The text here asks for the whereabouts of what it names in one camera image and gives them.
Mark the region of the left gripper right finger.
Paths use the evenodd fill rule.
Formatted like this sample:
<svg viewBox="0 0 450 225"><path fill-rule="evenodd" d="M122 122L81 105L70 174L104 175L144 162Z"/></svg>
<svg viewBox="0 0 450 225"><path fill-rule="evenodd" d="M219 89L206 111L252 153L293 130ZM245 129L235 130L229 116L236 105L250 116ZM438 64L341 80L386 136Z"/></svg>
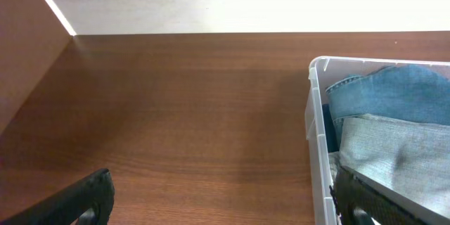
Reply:
<svg viewBox="0 0 450 225"><path fill-rule="evenodd" d="M343 225L449 225L449 218L346 166L338 169L330 194Z"/></svg>

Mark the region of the light grey jeans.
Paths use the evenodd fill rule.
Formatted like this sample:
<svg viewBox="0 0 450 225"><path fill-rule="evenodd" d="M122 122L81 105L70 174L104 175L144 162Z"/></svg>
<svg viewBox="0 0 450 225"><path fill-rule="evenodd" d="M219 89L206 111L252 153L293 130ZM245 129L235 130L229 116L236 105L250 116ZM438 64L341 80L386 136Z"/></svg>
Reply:
<svg viewBox="0 0 450 225"><path fill-rule="evenodd" d="M377 115L348 117L330 173L347 166L406 198L449 216L449 127Z"/></svg>

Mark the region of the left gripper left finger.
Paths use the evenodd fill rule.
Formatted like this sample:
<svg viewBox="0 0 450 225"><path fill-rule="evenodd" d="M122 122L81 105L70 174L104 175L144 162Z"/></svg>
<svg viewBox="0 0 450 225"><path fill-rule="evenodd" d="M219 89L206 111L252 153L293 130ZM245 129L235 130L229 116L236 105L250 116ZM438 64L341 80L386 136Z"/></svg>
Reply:
<svg viewBox="0 0 450 225"><path fill-rule="evenodd" d="M110 170L103 168L28 207L2 224L107 224L115 188Z"/></svg>

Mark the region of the dark blue jeans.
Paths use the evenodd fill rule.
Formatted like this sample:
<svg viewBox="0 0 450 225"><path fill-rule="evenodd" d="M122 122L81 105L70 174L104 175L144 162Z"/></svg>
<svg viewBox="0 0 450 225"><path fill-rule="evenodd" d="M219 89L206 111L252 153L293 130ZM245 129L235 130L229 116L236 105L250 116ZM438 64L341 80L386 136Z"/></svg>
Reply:
<svg viewBox="0 0 450 225"><path fill-rule="evenodd" d="M449 79L419 65L387 66L348 75L326 89L327 116L334 126L327 144L340 149L344 119L363 114L409 122L449 124Z"/></svg>

